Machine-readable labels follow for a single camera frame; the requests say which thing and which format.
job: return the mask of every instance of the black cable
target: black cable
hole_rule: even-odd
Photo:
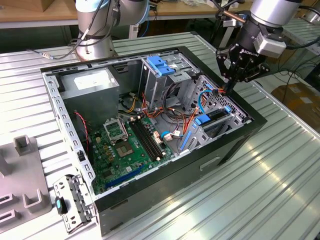
[[[92,25],[93,25],[93,23],[94,23],[94,21],[95,21],[95,19],[96,19],[96,16],[97,16],[97,14],[98,14],[98,12],[99,12],[99,10],[100,10],[103,2],[104,2],[104,0],[100,0],[98,6],[97,6],[97,8],[96,8],[96,10],[95,10],[95,12],[94,12],[94,14],[93,14],[93,16],[92,16],[91,23],[89,24],[89,26],[88,26],[88,28],[87,28],[87,30],[86,30],[86,33],[90,31],[90,29],[91,29],[91,27],[92,27]],[[80,39],[80,40],[77,42],[77,44],[74,45],[74,47],[73,47],[67,54],[65,54],[65,55],[63,55],[63,56],[61,56],[61,57],[51,56],[51,55],[49,55],[48,53],[40,53],[40,52],[37,52],[37,53],[40,54],[40,55],[42,55],[43,57],[45,57],[45,58],[47,58],[47,59],[61,60],[61,59],[64,59],[64,58],[68,57],[69,55],[71,55],[71,54],[74,52],[74,50],[76,50],[77,47],[85,47],[85,46],[88,46],[88,45],[81,45],[81,43],[82,43],[83,41],[84,41],[84,40]]]
[[[217,3],[216,0],[212,0],[213,4],[219,9],[220,12],[224,12],[224,8]]]
[[[228,2],[227,4],[223,5],[222,8],[225,9],[229,6],[231,6],[232,4],[238,2],[238,0],[232,0],[231,2]],[[221,13],[221,11],[218,9],[218,11],[216,12],[215,14],[215,19],[218,19],[219,18],[219,14]]]
[[[318,11],[317,9],[315,9],[314,7],[312,6],[305,6],[305,5],[301,5],[299,6],[300,9],[305,9],[305,10],[309,10],[309,11],[312,11],[314,13],[316,13],[318,16],[320,16],[320,11]],[[311,42],[308,42],[306,44],[302,44],[302,45],[290,45],[290,44],[287,44],[286,45],[286,49],[289,49],[289,50],[295,50],[295,49],[303,49],[303,48],[307,48],[307,47],[310,47],[312,46],[313,44],[316,44],[320,41],[320,36],[318,36],[315,40],[311,41]]]
[[[303,49],[303,48],[307,48],[310,47],[313,44],[316,44],[320,41],[320,36],[318,36],[315,40],[308,42],[306,44],[302,44],[302,45],[286,45],[286,49],[288,50],[295,50],[295,49]]]
[[[90,43],[90,44],[78,44],[77,47],[90,47],[90,46],[93,46],[93,45],[96,45],[98,43],[101,43],[103,40],[105,40],[107,37],[110,36],[110,33],[111,33],[111,29],[113,28],[114,24],[115,24],[115,21],[116,19],[114,18],[112,20],[112,23],[111,23],[111,27],[109,28],[109,31],[106,33],[106,35],[103,36],[103,38],[99,39],[98,41],[95,41],[93,43]]]
[[[304,64],[306,64],[307,62],[309,62],[309,61],[311,61],[311,60],[313,60],[313,59],[315,59],[315,58],[318,58],[318,57],[320,57],[320,54],[319,54],[319,55],[316,55],[316,56],[314,56],[314,57],[312,57],[312,58],[310,58],[310,59],[308,59],[308,60],[306,60],[306,61],[304,61],[304,62],[302,62],[302,63],[300,63],[300,64],[296,67],[296,69],[295,69],[294,71],[292,71],[291,76],[289,77],[289,79],[288,79],[288,81],[287,81],[287,83],[286,83],[286,86],[285,86],[284,95],[283,95],[283,98],[282,98],[282,101],[281,101],[282,103],[284,103],[284,101],[285,101],[285,99],[286,99],[289,82],[290,82],[293,74],[295,74],[295,72],[296,72],[302,65],[304,65]]]
[[[312,6],[306,6],[306,5],[301,5],[299,6],[300,9],[305,9],[305,10],[309,10],[311,12],[314,12],[315,14],[317,14],[318,16],[320,16],[320,11],[318,11],[316,8],[312,7]]]

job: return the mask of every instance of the orange wire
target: orange wire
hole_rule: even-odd
[[[186,125],[185,132],[184,132],[183,134],[185,134],[185,133],[186,133],[186,131],[187,131],[187,129],[189,128],[189,125],[190,125],[191,121],[194,119],[194,117],[195,117],[195,115],[196,115],[196,113],[197,113],[198,109],[199,109],[198,107],[196,107],[196,108],[195,108],[195,110],[194,110],[193,114],[191,115],[191,117],[190,117],[190,119],[189,119],[188,124]]]

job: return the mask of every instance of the blue pcie slot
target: blue pcie slot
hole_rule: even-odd
[[[190,138],[190,135],[191,135],[191,131],[189,131],[188,134],[186,135],[186,137],[185,137],[185,139],[184,139],[184,141],[183,141],[183,144],[182,144],[182,146],[180,147],[180,150],[183,150],[183,149],[185,148],[185,146],[186,146],[186,144],[187,144],[187,141],[188,141],[188,139]]]
[[[104,185],[104,188],[107,189],[107,188],[113,187],[113,186],[115,186],[115,185],[117,185],[119,183],[124,182],[125,180],[128,180],[128,179],[138,175],[141,172],[141,170],[144,168],[144,166],[145,165],[142,165],[138,169],[136,169],[134,171],[131,171],[131,172],[127,173],[126,175],[123,175],[123,176],[121,176],[121,177],[119,177],[119,178],[117,178],[117,179],[115,179],[115,180],[113,180],[111,182],[106,183]]]

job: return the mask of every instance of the sticker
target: sticker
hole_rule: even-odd
[[[295,86],[291,86],[289,87],[291,89],[292,92],[294,92],[295,94],[301,93],[301,90]]]
[[[312,104],[313,102],[310,100],[308,97],[300,97],[300,99],[305,103],[305,104]]]
[[[109,82],[109,75],[105,70],[90,75],[79,76],[74,79],[74,83],[78,90],[97,87]]]
[[[175,130],[175,131],[173,132],[173,135],[175,135],[175,136],[180,136],[180,131]]]

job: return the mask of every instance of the aluminum slotted surface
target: aluminum slotted surface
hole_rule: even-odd
[[[179,33],[114,42],[120,55],[187,46],[218,73],[215,49]],[[48,49],[53,55],[67,47]],[[53,182],[73,167],[55,122],[39,68],[76,62],[29,52],[0,55],[0,144],[36,137],[52,204]],[[320,137],[281,109],[254,83],[236,91],[268,123],[231,161],[106,236],[127,239],[313,239],[320,231]],[[101,239],[95,224],[67,235],[56,209],[0,235],[1,239]]]
[[[290,22],[283,26],[283,34],[288,38],[294,40],[299,45],[307,44],[320,36],[320,26],[313,25],[307,21],[299,18],[293,18]],[[316,55],[320,54],[320,47],[318,44],[313,44],[307,47],[308,50]]]

